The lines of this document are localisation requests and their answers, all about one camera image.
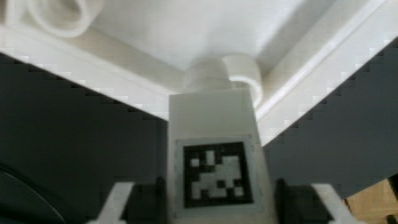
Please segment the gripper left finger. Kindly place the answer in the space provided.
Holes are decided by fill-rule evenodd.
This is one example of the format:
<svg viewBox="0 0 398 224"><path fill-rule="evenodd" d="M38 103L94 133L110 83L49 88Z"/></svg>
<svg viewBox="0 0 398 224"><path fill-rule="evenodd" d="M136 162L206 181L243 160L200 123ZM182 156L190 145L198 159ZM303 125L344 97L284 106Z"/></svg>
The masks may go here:
<svg viewBox="0 0 398 224"><path fill-rule="evenodd" d="M88 221L86 224L126 224L120 216L127 204L133 186L133 182L117 182L113 184L97 218Z"/></svg>

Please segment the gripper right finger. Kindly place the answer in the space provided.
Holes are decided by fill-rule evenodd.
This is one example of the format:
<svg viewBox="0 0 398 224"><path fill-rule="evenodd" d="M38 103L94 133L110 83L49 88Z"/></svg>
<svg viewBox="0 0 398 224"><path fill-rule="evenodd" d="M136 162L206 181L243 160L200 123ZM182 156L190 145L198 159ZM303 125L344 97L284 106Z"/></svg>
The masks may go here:
<svg viewBox="0 0 398 224"><path fill-rule="evenodd" d="M332 220L326 224L365 224L365 222L360 221L349 213L348 207L342 203L342 199L335 193L332 185L312 184L312 188L332 216Z"/></svg>

